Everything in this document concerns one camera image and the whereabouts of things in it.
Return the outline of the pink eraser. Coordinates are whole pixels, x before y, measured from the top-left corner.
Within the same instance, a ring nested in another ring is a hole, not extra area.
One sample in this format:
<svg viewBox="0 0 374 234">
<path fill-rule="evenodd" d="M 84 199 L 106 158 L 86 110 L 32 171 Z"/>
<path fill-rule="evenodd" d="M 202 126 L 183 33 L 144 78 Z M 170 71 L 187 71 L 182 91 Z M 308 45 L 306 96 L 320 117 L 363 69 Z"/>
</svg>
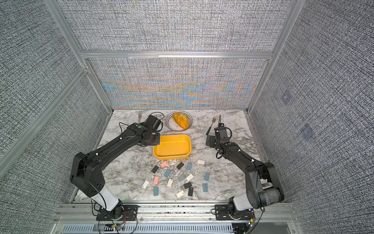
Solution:
<svg viewBox="0 0 374 234">
<path fill-rule="evenodd" d="M 164 161 L 163 163 L 161 163 L 160 166 L 161 166 L 162 168 L 164 168 L 164 167 L 166 167 L 167 165 L 168 165 L 168 162 L 167 162 L 167 161 Z"/>
<path fill-rule="evenodd" d="M 153 181 L 154 185 L 158 185 L 158 183 L 159 183 L 159 179 L 160 179 L 159 176 L 155 176 L 155 177 L 154 177 L 154 181 Z"/>
</svg>

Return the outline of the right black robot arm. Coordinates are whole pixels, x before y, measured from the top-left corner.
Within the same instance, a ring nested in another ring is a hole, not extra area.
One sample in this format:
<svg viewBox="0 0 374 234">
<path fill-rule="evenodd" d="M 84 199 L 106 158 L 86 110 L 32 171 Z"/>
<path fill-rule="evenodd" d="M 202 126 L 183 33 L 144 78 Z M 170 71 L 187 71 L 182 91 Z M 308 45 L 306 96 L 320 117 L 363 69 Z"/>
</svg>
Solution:
<svg viewBox="0 0 374 234">
<path fill-rule="evenodd" d="M 215 149 L 217 159 L 224 158 L 234 163 L 244 173 L 245 192 L 231 197 L 227 205 L 216 207 L 215 213 L 219 220 L 248 220 L 254 209 L 283 202 L 284 192 L 275 166 L 254 159 L 231 138 L 231 129 L 222 123 L 222 116 L 219 116 L 214 135 L 206 136 L 206 146 Z"/>
</svg>

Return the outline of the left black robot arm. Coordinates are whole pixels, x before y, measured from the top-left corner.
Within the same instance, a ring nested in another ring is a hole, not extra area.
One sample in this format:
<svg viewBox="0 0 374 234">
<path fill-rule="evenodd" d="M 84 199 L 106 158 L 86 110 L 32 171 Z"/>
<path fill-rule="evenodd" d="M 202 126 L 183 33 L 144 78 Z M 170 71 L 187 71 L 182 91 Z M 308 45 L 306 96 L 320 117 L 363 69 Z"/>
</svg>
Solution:
<svg viewBox="0 0 374 234">
<path fill-rule="evenodd" d="M 142 123 L 128 125 L 121 134 L 102 147 L 89 153 L 74 156 L 70 181 L 87 197 L 93 199 L 107 212 L 116 214 L 121 201 L 107 188 L 103 170 L 118 156 L 138 145 L 142 147 L 160 144 L 163 122 L 149 115 Z"/>
</svg>

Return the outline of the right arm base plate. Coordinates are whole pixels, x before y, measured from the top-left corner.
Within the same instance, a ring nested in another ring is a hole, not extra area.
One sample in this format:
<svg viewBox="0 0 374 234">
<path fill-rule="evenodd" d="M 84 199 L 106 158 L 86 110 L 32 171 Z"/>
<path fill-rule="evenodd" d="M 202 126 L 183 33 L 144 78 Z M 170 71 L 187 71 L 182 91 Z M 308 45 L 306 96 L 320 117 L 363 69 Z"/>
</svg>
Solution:
<svg viewBox="0 0 374 234">
<path fill-rule="evenodd" d="M 239 211 L 233 204 L 216 204 L 214 206 L 214 214 L 219 221 L 226 220 L 254 220 L 255 214 L 253 210 Z"/>
</svg>

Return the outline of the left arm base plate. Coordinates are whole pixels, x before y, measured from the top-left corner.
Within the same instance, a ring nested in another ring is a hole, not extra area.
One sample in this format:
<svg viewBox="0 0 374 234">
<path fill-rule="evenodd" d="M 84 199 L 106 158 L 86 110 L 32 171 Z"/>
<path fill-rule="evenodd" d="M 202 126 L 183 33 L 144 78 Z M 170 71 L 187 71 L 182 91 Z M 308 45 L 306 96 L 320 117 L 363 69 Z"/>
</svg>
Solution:
<svg viewBox="0 0 374 234">
<path fill-rule="evenodd" d="M 138 205 L 119 205 L 112 211 L 100 208 L 96 221 L 135 221 L 138 213 Z"/>
</svg>

